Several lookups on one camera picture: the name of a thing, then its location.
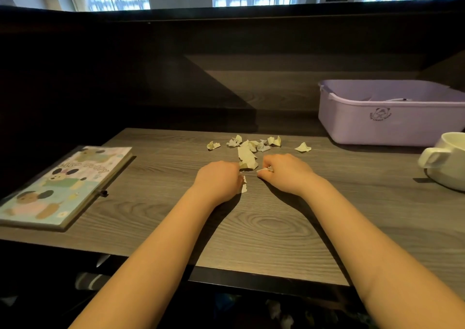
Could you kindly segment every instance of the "white mug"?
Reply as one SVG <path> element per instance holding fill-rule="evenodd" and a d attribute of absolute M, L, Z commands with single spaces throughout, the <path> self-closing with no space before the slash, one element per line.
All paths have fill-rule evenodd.
<path fill-rule="evenodd" d="M 436 147 L 423 151 L 418 164 L 439 184 L 465 191 L 465 133 L 444 133 Z"/>

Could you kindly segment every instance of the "illustrated book cover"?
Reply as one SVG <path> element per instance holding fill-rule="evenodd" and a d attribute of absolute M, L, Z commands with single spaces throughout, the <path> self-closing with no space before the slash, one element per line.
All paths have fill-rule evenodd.
<path fill-rule="evenodd" d="M 2 199 L 0 223 L 64 231 L 131 156 L 130 147 L 78 147 Z"/>

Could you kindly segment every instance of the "book cover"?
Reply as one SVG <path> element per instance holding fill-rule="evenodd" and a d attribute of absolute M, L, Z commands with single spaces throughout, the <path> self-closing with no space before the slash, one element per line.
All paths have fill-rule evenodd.
<path fill-rule="evenodd" d="M 130 147 L 84 146 L 4 198 L 0 222 L 63 229 L 131 158 Z"/>

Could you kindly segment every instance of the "cartoon character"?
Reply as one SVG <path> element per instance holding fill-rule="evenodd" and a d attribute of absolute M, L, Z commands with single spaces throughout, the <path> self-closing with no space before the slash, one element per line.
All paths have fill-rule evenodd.
<path fill-rule="evenodd" d="M 53 215 L 58 210 L 61 203 L 45 203 L 40 199 L 50 197 L 54 191 L 49 190 L 43 193 L 37 193 L 36 191 L 26 191 L 19 194 L 16 197 L 16 205 L 5 210 L 8 215 L 32 215 L 36 219 L 45 219 L 46 217 Z"/>
<path fill-rule="evenodd" d="M 76 158 L 76 161 L 78 162 L 84 162 L 84 161 L 95 161 L 95 162 L 107 162 L 111 157 L 115 156 L 116 154 L 103 154 L 105 150 L 99 150 L 99 149 L 88 149 L 88 148 L 83 148 L 81 149 L 79 156 Z"/>
<path fill-rule="evenodd" d="M 78 168 L 74 168 L 72 170 L 63 170 L 61 168 L 57 168 L 52 172 L 52 175 L 42 182 L 41 185 L 43 186 L 50 186 L 50 187 L 65 187 L 70 189 L 78 189 L 82 187 L 84 184 L 83 181 L 87 179 L 87 177 L 79 178 L 70 178 L 69 175 L 78 172 Z"/>

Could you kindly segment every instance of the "wooden desk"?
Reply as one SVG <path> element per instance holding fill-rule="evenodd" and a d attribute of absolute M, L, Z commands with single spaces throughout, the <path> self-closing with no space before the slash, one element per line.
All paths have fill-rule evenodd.
<path fill-rule="evenodd" d="M 107 198 L 98 199 L 65 233 L 0 227 L 0 238 L 129 256 L 189 188 L 200 167 L 238 160 L 237 150 L 226 146 L 230 137 L 127 128 L 107 145 L 133 146 L 136 158 L 108 188 Z M 289 152 L 308 162 L 465 298 L 465 194 L 421 183 L 428 181 L 417 166 L 419 149 L 341 148 L 327 137 L 281 138 L 282 147 L 266 153 Z M 211 140 L 221 148 L 208 151 Z M 295 151 L 302 141 L 312 151 Z M 257 156 L 261 164 L 263 153 Z M 245 174 L 247 193 L 212 214 L 191 261 L 201 267 L 348 285 L 308 207 L 270 189 L 254 172 Z"/>

